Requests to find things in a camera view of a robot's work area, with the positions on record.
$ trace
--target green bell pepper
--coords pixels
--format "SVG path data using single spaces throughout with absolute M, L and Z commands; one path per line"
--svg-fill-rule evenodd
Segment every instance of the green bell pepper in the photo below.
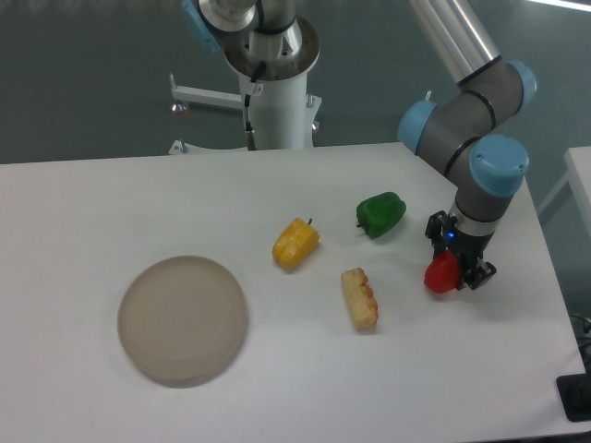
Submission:
M 363 228 L 369 238 L 384 235 L 403 218 L 406 204 L 393 192 L 363 200 L 357 205 L 357 227 Z

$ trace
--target blue joint cap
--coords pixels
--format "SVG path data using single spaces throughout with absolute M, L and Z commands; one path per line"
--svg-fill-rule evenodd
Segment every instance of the blue joint cap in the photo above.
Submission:
M 470 152 L 470 174 L 489 194 L 512 197 L 524 181 L 529 166 L 527 151 L 519 141 L 505 136 L 481 138 Z
M 519 60 L 507 62 L 507 65 L 513 66 L 519 77 L 521 77 L 521 82 L 524 85 L 524 100 L 521 103 L 521 107 L 525 108 L 532 101 L 537 91 L 537 80 L 534 71 Z
M 416 102 L 406 111 L 398 125 L 398 139 L 415 155 L 427 120 L 436 107 L 436 103 L 428 100 Z
M 193 2 L 191 2 L 191 0 L 183 0 L 181 7 L 183 9 L 183 17 L 185 18 L 188 30 L 191 32 L 191 35 L 197 43 L 210 54 L 219 53 L 221 50 L 220 45 L 211 35 L 210 30 L 208 30 L 203 22 L 203 19 L 193 5 Z

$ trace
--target plate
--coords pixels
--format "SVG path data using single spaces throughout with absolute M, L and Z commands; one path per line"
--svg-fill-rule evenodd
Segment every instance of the plate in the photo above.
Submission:
M 237 352 L 247 304 L 232 273 L 205 257 L 168 258 L 142 272 L 119 307 L 124 350 L 141 372 L 190 387 L 221 372 Z

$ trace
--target bread roll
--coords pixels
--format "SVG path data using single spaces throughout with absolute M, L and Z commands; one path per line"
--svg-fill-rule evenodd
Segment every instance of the bread roll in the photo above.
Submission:
M 361 269 L 346 270 L 341 275 L 344 298 L 356 329 L 369 329 L 378 322 L 378 302 L 368 285 L 368 276 Z

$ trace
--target yellow bell pepper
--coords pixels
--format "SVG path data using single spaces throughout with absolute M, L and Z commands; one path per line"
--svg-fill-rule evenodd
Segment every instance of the yellow bell pepper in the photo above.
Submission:
M 273 258 L 284 269 L 294 269 L 316 249 L 320 236 L 316 229 L 301 219 L 285 228 L 273 246 Z

